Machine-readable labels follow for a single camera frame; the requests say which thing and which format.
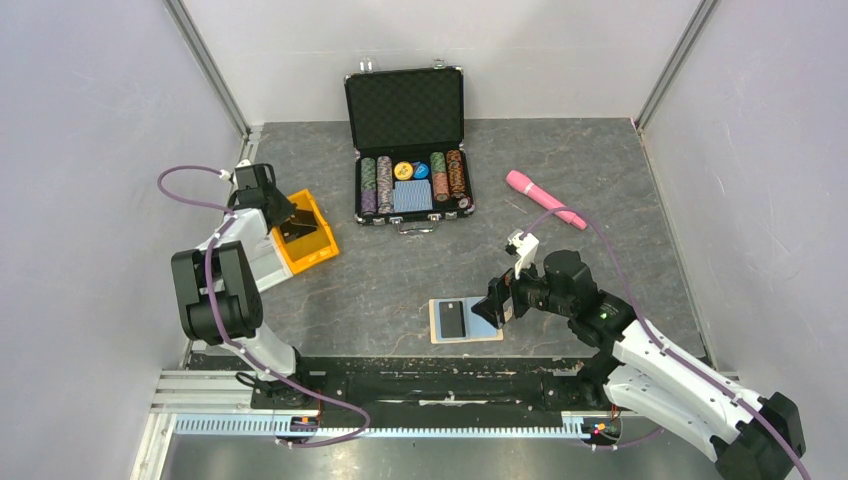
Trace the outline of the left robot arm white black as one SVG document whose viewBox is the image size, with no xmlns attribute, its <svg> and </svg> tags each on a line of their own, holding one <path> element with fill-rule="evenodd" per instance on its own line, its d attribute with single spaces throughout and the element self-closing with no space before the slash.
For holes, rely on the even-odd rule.
<svg viewBox="0 0 848 480">
<path fill-rule="evenodd" d="M 222 223 L 197 247 L 175 253 L 171 269 L 181 327 L 186 337 L 220 346 L 255 372 L 255 389 L 278 395 L 290 407 L 306 405 L 313 379 L 297 370 L 300 354 L 264 322 L 261 283 L 282 280 L 272 234 L 295 212 L 266 163 L 241 161 L 218 176 L 235 185 L 219 206 Z"/>
</svg>

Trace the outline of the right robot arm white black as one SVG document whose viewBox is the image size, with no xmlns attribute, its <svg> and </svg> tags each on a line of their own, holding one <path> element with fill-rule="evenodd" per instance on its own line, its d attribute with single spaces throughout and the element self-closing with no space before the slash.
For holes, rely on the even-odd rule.
<svg viewBox="0 0 848 480">
<path fill-rule="evenodd" d="M 517 264 L 492 279 L 472 310 L 493 327 L 537 309 L 566 318 L 597 353 L 578 372 L 591 408 L 622 407 L 701 451 L 724 479 L 785 479 L 806 444 L 797 405 L 764 397 L 720 374 L 666 338 L 627 301 L 600 289 L 575 251 L 540 267 Z"/>
</svg>

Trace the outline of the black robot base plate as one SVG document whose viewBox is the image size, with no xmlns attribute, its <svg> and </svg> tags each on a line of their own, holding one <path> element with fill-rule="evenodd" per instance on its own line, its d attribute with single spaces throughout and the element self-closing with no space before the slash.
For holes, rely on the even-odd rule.
<svg viewBox="0 0 848 480">
<path fill-rule="evenodd" d="M 193 354 L 193 371 L 225 371 L 250 391 L 251 407 L 291 411 L 298 423 L 325 428 L 460 429 L 556 427 L 565 412 L 615 418 L 612 406 L 580 375 L 582 358 L 307 356 L 298 363 L 301 393 L 257 380 L 235 356 Z"/>
</svg>

